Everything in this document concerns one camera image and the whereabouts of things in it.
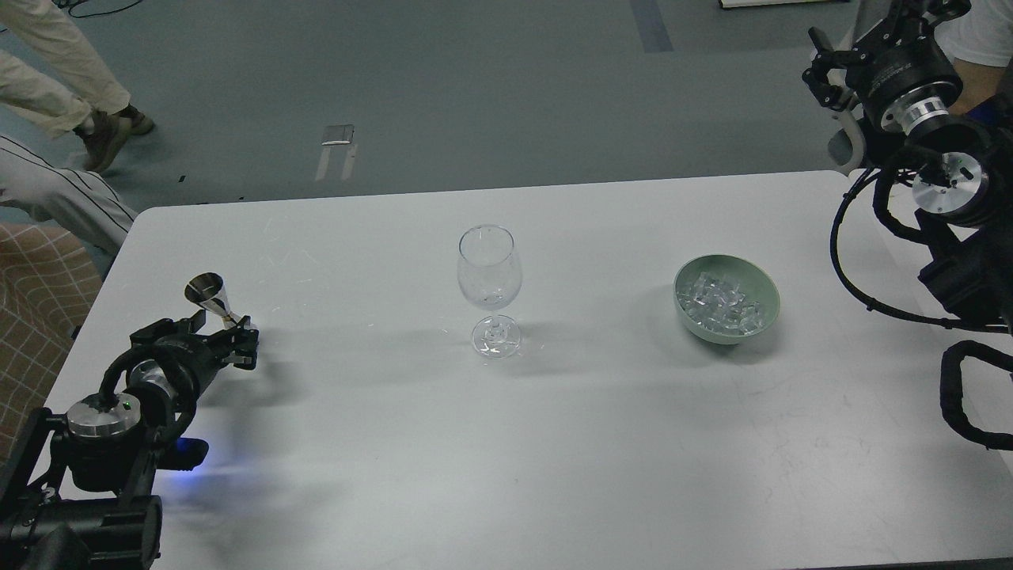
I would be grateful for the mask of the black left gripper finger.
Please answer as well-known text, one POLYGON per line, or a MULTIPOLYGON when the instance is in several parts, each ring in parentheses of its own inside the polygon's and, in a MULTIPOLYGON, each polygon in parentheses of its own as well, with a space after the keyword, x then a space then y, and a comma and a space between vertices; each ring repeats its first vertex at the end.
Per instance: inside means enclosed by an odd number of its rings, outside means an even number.
POLYGON ((214 333, 214 357, 218 367, 236 367, 254 371, 258 360, 260 331, 249 315, 243 315, 237 325, 214 333))
POLYGON ((188 335, 198 332, 206 324, 206 310, 198 310, 191 317, 174 321, 170 318, 152 322, 131 333, 131 345, 153 345, 156 340, 173 335, 188 335))

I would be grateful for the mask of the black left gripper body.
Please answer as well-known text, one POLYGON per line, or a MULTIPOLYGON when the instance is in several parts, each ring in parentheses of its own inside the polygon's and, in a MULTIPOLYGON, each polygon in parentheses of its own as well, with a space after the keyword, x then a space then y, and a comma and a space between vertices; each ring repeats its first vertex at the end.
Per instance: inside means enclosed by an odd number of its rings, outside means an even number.
POLYGON ((143 356, 137 364, 127 368, 127 388, 124 392, 141 397, 155 392, 167 397, 173 405, 194 405, 218 372, 230 364, 237 352, 232 333, 217 332, 205 336, 199 333, 135 332, 130 335, 132 348, 155 348, 162 360, 153 355, 143 356))

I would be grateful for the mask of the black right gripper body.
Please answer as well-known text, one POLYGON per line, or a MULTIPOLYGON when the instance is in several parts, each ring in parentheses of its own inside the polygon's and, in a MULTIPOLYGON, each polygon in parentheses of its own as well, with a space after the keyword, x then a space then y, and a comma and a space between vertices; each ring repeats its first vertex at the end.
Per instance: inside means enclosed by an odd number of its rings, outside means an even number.
POLYGON ((937 97, 951 105, 962 93, 963 82, 928 21, 897 21, 894 30, 880 21, 852 51, 859 62, 851 69, 851 90, 879 132, 904 130, 900 116, 912 102, 937 97))

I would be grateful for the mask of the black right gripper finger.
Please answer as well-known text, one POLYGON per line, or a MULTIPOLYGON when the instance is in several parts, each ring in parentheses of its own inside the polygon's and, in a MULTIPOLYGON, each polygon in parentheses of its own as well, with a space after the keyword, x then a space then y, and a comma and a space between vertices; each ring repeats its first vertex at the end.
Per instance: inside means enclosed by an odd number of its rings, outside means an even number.
POLYGON ((969 12, 970 1, 890 1, 886 15, 888 29, 922 28, 954 21, 969 12))
POLYGON ((807 29, 807 35, 814 51, 810 67, 802 73, 803 82, 822 108, 834 112, 851 111, 859 101, 854 89, 845 83, 845 56, 852 53, 854 30, 846 32, 836 44, 819 28, 807 29))

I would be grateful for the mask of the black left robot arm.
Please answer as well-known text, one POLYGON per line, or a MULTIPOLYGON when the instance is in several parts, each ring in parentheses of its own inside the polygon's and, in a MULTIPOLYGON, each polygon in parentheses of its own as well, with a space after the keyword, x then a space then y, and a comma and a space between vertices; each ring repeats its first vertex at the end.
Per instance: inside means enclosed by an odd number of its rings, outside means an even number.
POLYGON ((2 470, 4 569, 148 569, 160 555, 160 470, 193 470, 199 398, 226 367, 256 368, 249 317, 200 333, 205 310, 131 335, 95 393, 30 412, 2 470))

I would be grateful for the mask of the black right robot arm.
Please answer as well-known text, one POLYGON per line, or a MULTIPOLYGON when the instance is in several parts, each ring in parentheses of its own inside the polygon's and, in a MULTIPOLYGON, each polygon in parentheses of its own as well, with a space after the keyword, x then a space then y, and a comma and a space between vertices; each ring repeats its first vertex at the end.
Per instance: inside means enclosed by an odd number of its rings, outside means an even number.
POLYGON ((829 152, 862 174, 831 226, 840 282, 868 310, 911 322, 840 266, 840 224, 873 188, 876 219, 931 260, 918 278, 947 311, 934 325, 1010 333, 1011 3, 862 1, 838 44, 808 30, 813 58, 801 75, 840 123, 829 152))

